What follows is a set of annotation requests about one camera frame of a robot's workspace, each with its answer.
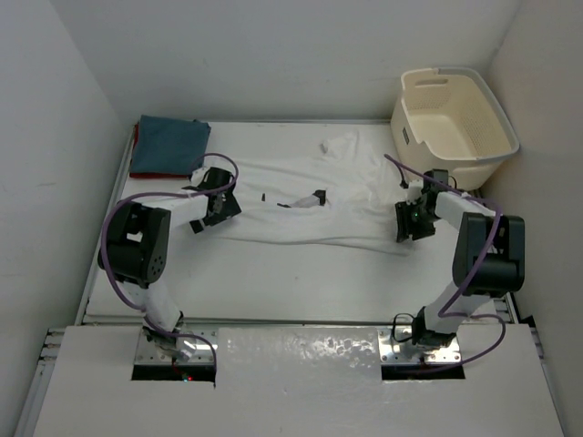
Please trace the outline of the blue t shirt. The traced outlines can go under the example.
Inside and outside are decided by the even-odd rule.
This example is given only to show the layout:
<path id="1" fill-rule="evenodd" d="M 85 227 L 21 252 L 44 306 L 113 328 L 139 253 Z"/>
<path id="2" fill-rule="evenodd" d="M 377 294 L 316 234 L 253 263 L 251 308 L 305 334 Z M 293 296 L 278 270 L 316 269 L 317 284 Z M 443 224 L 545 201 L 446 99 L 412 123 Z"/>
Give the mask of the blue t shirt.
<path id="1" fill-rule="evenodd" d="M 190 176 L 201 166 L 211 127 L 198 120 L 143 115 L 131 170 Z"/>

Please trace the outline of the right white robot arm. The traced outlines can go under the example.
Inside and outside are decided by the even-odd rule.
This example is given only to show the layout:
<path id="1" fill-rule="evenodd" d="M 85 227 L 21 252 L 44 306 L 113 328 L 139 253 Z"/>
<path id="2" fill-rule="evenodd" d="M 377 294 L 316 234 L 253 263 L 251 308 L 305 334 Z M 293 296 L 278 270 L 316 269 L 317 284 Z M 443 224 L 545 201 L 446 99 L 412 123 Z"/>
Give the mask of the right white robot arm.
<path id="1" fill-rule="evenodd" d="M 525 280 L 525 221 L 488 207 L 449 183 L 444 169 L 422 175 L 417 198 L 395 204 L 399 243 L 432 237 L 439 220 L 457 231 L 451 282 L 412 320 L 413 345 L 447 346 L 486 302 L 520 290 Z"/>

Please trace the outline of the red t shirt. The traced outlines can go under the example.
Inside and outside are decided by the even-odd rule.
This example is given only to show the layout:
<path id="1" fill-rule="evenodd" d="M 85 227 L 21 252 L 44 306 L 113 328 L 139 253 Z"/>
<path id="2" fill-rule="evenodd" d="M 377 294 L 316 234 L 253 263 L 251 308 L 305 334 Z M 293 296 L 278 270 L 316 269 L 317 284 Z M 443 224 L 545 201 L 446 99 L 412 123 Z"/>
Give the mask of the red t shirt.
<path id="1" fill-rule="evenodd" d="M 133 126 L 133 140 L 130 152 L 130 164 L 129 164 L 129 171 L 128 175 L 130 178 L 134 179 L 186 179 L 188 175 L 179 175 L 179 174 L 169 174 L 169 173 L 152 173 L 152 172 L 134 172 L 131 170 L 131 166 L 133 164 L 133 157 L 134 152 L 136 150 L 138 144 L 138 131 L 139 131 L 139 123 L 136 123 Z"/>

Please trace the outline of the white t shirt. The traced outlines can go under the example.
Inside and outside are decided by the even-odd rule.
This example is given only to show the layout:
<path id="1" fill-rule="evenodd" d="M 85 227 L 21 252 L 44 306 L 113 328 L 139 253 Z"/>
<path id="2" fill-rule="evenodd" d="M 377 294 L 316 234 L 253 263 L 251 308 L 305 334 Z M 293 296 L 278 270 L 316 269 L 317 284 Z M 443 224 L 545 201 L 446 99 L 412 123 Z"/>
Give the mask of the white t shirt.
<path id="1" fill-rule="evenodd" d="M 404 198 L 398 172 L 358 131 L 325 140 L 314 158 L 241 159 L 238 166 L 241 213 L 215 237 L 411 254 L 396 240 L 394 206 Z"/>

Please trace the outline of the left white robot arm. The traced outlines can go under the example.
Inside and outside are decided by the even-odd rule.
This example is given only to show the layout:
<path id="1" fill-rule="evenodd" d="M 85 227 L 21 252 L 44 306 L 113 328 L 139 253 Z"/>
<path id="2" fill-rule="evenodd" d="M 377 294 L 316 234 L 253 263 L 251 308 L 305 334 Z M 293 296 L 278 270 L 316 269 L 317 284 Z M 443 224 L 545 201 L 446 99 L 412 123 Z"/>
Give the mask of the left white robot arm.
<path id="1" fill-rule="evenodd" d="M 119 299 L 144 316 L 148 331 L 176 343 L 182 312 L 161 279 L 170 233 L 198 234 L 241 213 L 234 196 L 238 173 L 208 168 L 200 183 L 177 192 L 147 192 L 120 200 L 107 215 L 97 255 Z"/>

